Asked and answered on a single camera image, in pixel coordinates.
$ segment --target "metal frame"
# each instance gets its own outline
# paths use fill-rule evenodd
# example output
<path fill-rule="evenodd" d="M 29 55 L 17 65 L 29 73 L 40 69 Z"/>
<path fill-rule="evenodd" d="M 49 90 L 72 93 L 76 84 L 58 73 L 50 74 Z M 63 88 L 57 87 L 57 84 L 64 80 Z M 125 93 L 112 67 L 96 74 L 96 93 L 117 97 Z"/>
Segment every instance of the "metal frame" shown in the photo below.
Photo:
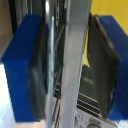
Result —
<path fill-rule="evenodd" d="M 74 128 L 91 2 L 68 1 L 59 128 Z"/>
<path fill-rule="evenodd" d="M 32 0 L 15 0 L 17 27 L 20 26 L 26 14 L 32 14 Z"/>
<path fill-rule="evenodd" d="M 52 104 L 53 104 L 53 89 L 54 89 L 54 0 L 46 0 L 45 13 L 46 13 L 46 27 L 48 31 L 48 49 L 47 49 L 47 112 L 46 121 L 47 128 L 52 128 Z"/>

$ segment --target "metal bar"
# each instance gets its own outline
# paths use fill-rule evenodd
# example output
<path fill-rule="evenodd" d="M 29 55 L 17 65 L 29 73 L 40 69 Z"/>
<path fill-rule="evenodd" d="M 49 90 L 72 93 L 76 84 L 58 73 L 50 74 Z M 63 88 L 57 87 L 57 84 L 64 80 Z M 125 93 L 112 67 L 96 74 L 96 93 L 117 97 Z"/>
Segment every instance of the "metal bar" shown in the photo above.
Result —
<path fill-rule="evenodd" d="M 81 101 L 79 99 L 77 100 L 77 106 L 83 106 L 83 107 L 85 107 L 85 108 L 87 108 L 87 109 L 89 109 L 89 110 L 91 110 L 91 111 L 93 111 L 93 112 L 95 112 L 97 114 L 100 114 L 100 110 L 99 109 L 97 109 L 94 106 L 92 106 L 90 104 L 87 104 L 86 102 L 83 102 L 83 101 Z"/>
<path fill-rule="evenodd" d="M 57 124 L 58 124 L 59 113 L 60 113 L 60 106 L 59 106 L 59 110 L 58 110 L 58 114 L 57 114 L 57 118 L 56 118 L 55 128 L 57 127 Z"/>
<path fill-rule="evenodd" d="M 22 0 L 22 16 L 23 18 L 28 13 L 27 0 Z"/>
<path fill-rule="evenodd" d="M 58 73 L 58 78 L 55 82 L 55 85 L 54 85 L 54 93 L 55 93 L 55 90 L 56 90 L 56 86 L 57 86 L 57 82 L 58 82 L 58 79 L 59 79 L 59 76 L 60 76 L 60 73 L 61 73 L 61 70 L 62 68 L 60 68 L 59 70 L 59 73 Z M 57 106 L 58 106 L 58 101 L 59 101 L 59 98 L 60 98 L 60 86 L 59 86 L 59 90 L 58 90 L 58 95 L 57 95 L 57 101 L 56 101 L 56 105 L 55 105 L 55 108 L 54 108 L 54 111 L 53 111 L 53 115 L 52 115 L 52 121 L 54 120 L 54 117 L 55 117 L 55 113 L 56 113 L 56 110 L 57 110 Z"/>
<path fill-rule="evenodd" d="M 21 0 L 15 0 L 17 28 L 20 26 L 22 19 L 23 19 L 21 3 L 22 3 Z"/>
<path fill-rule="evenodd" d="M 83 95 L 81 93 L 78 94 L 78 99 L 83 102 L 86 102 L 87 104 L 90 104 L 91 106 L 94 106 L 95 108 L 97 108 L 99 110 L 98 101 L 96 101 L 86 95 Z"/>
<path fill-rule="evenodd" d="M 57 36 L 57 38 L 55 40 L 55 46 L 54 46 L 55 47 L 55 51 L 57 50 L 57 46 L 58 46 L 59 40 L 61 38 L 61 35 L 63 33 L 63 30 L 64 30 L 64 25 L 62 25 L 62 27 L 60 29 L 60 32 L 59 32 L 59 34 L 58 34 L 58 36 Z"/>
<path fill-rule="evenodd" d="M 58 73 L 57 73 L 57 76 L 56 76 L 55 84 L 54 84 L 54 89 L 53 89 L 54 93 L 55 93 L 55 89 L 56 89 L 56 86 L 57 86 L 57 83 L 58 83 L 58 80 L 59 80 L 61 71 L 62 71 L 62 66 L 60 65 L 60 66 L 59 66 Z"/>
<path fill-rule="evenodd" d="M 27 0 L 28 13 L 32 14 L 32 0 Z"/>
<path fill-rule="evenodd" d="M 59 128 L 74 128 L 91 0 L 69 0 Z"/>
<path fill-rule="evenodd" d="M 48 49 L 47 49 L 47 128 L 52 128 L 52 104 L 53 104 L 53 86 L 54 86 L 54 0 L 46 0 L 46 28 L 48 34 Z"/>

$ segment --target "metal pole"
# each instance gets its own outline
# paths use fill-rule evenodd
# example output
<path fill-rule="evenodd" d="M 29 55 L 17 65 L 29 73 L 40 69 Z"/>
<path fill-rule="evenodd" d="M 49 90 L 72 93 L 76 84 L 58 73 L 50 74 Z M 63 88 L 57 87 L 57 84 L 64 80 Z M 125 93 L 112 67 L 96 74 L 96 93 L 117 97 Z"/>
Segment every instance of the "metal pole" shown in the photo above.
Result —
<path fill-rule="evenodd" d="M 48 34 L 47 49 L 47 128 L 52 127 L 52 104 L 53 104 L 53 86 L 54 86 L 54 0 L 45 1 L 46 12 L 46 33 Z"/>
<path fill-rule="evenodd" d="M 68 0 L 59 128 L 74 128 L 91 0 Z"/>

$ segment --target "yellow wall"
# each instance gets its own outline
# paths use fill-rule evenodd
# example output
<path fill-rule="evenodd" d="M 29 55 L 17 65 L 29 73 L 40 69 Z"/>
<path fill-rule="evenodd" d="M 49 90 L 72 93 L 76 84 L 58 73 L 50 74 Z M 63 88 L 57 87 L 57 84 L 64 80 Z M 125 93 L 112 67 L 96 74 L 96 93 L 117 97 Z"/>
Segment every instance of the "yellow wall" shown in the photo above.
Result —
<path fill-rule="evenodd" d="M 91 13 L 93 15 L 113 15 L 128 35 L 128 0 L 92 0 Z M 87 43 L 85 46 L 83 63 L 88 65 Z"/>

